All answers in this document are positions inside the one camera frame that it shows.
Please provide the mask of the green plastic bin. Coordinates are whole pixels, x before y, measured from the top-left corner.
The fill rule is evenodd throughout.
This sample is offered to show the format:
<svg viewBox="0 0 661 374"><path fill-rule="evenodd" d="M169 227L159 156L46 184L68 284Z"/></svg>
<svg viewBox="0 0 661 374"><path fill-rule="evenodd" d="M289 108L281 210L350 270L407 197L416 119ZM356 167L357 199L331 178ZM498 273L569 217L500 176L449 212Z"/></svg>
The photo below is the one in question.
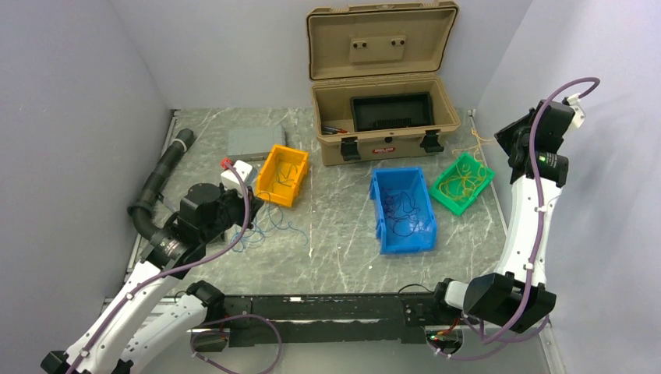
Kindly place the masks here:
<svg viewBox="0 0 661 374"><path fill-rule="evenodd" d="M461 216L491 183L495 173L470 153L462 153L436 179L428 193L431 199Z"/></svg>

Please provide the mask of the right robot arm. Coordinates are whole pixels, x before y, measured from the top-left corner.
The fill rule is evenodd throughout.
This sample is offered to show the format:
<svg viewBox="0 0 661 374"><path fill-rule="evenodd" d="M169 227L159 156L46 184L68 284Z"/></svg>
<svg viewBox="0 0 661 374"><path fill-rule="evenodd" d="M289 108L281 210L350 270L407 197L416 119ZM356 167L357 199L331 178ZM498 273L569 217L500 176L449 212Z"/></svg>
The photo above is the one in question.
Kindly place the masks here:
<svg viewBox="0 0 661 374"><path fill-rule="evenodd" d="M492 273L469 283L450 278L440 283L438 305L515 333L552 312L557 296L546 289L546 243L569 171L569 160L558 150L569 128L584 119L579 103L539 103L495 133L511 168L513 206L504 249Z"/></svg>

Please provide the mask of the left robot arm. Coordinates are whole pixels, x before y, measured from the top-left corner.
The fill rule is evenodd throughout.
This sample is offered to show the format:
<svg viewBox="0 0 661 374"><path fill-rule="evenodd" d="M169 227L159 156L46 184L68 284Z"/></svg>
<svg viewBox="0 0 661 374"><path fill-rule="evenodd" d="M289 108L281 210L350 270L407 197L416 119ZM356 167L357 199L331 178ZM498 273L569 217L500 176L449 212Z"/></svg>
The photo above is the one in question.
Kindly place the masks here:
<svg viewBox="0 0 661 374"><path fill-rule="evenodd" d="M150 197L129 208L139 234L148 240L121 291L97 321L64 351L50 351L41 361L46 373L139 373L188 329L226 315L225 295L200 280L167 312L148 323L161 299L194 267L207 261L207 244L231 226L245 231L263 205L250 187L226 189L208 183L194 185L180 210L159 228L152 221L156 185Z"/></svg>

